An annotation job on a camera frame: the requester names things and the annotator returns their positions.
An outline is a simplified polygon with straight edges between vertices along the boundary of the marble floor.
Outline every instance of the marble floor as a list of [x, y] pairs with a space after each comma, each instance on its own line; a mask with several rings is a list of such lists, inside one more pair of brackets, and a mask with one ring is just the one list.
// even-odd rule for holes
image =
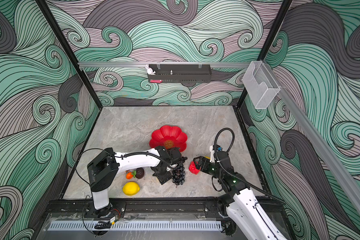
[[[150, 149], [151, 133], [163, 125], [180, 127], [188, 135], [187, 149], [182, 152], [188, 157], [184, 163], [186, 176], [183, 185], [176, 186], [172, 181], [160, 185], [154, 173], [146, 167], [142, 179], [125, 178], [125, 172], [116, 175], [109, 188], [109, 197], [207, 197], [220, 196], [211, 184], [211, 176], [202, 172], [195, 175], [188, 166], [196, 156], [209, 156], [209, 146], [213, 144], [216, 133], [229, 127], [235, 132], [235, 143], [230, 151], [232, 166], [246, 180], [261, 187], [250, 153], [245, 144], [240, 126], [231, 106], [162, 106], [162, 107], [105, 107], [103, 108], [86, 148], [104, 149], [113, 147], [115, 152], [137, 152]], [[231, 133], [224, 131], [218, 144], [226, 150], [231, 141]], [[87, 164], [99, 154], [100, 150], [85, 152], [78, 165], [78, 173], [88, 180]], [[140, 191], [127, 196], [122, 187], [128, 181], [135, 181]], [[220, 189], [217, 180], [216, 188]], [[74, 173], [65, 192], [64, 199], [84, 199], [91, 196], [89, 186]]]

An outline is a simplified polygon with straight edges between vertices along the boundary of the swirl pattern wallpaper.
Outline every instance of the swirl pattern wallpaper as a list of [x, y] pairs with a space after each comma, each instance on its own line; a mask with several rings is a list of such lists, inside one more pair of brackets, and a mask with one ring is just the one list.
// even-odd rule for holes
[[34, 0], [0, 1], [0, 240], [30, 239], [99, 109]]
[[[360, 0], [292, 6], [266, 61], [360, 186]], [[242, 111], [296, 238], [360, 240], [360, 216], [283, 100], [259, 110], [246, 97]]]
[[[47, 2], [79, 61], [250, 62], [282, 0]], [[86, 69], [105, 106], [236, 105], [245, 70], [213, 69], [211, 83], [157, 84], [144, 68]]]

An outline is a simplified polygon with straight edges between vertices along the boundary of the yellow lemon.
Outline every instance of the yellow lemon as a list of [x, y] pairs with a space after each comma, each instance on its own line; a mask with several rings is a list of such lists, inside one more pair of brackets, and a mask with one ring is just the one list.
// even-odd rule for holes
[[140, 191], [140, 187], [135, 182], [127, 182], [123, 187], [125, 195], [132, 196]]

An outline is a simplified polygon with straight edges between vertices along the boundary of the red plate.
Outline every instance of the red plate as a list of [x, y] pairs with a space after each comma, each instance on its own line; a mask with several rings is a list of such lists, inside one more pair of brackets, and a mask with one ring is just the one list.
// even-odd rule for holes
[[155, 148], [157, 146], [164, 146], [166, 149], [172, 147], [179, 147], [179, 151], [184, 151], [187, 148], [188, 136], [182, 132], [181, 128], [176, 126], [164, 125], [160, 129], [152, 133], [152, 139], [149, 141], [149, 146]]

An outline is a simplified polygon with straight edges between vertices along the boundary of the grape bunch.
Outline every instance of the grape bunch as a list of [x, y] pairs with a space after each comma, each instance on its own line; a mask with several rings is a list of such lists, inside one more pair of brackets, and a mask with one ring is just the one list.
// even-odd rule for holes
[[185, 182], [185, 171], [182, 163], [177, 165], [172, 171], [172, 182], [176, 185], [183, 185]]

